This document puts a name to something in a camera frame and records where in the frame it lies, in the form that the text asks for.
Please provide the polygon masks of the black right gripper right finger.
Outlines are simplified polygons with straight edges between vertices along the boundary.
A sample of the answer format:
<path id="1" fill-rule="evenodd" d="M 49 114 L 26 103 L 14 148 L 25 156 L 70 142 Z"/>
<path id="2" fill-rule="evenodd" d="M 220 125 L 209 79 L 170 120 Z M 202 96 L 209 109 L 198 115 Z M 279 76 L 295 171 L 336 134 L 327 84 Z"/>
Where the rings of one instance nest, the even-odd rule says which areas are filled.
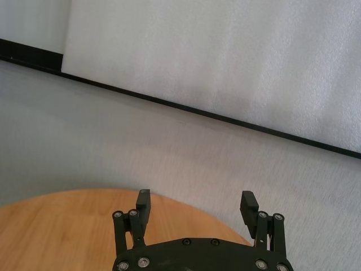
<path id="1" fill-rule="evenodd" d="M 259 210 L 258 202 L 251 191 L 242 191 L 240 212 L 245 225 L 254 240 L 253 247 L 267 250 L 267 239 L 270 239 L 269 249 L 286 258 L 286 243 L 284 216 L 274 213 L 272 216 Z"/>

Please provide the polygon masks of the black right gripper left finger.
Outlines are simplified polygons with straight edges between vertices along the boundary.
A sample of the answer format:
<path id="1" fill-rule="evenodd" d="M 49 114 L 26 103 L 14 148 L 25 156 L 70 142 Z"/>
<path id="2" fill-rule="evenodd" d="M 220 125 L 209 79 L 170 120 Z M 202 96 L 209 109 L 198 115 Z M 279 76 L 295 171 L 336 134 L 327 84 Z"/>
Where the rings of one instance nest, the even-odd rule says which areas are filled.
<path id="1" fill-rule="evenodd" d="M 116 256 L 127 251 L 126 233 L 129 232 L 133 248 L 145 247 L 144 235 L 151 211 L 150 189 L 141 189 L 138 194 L 135 208 L 124 213 L 115 211 L 112 214 Z"/>

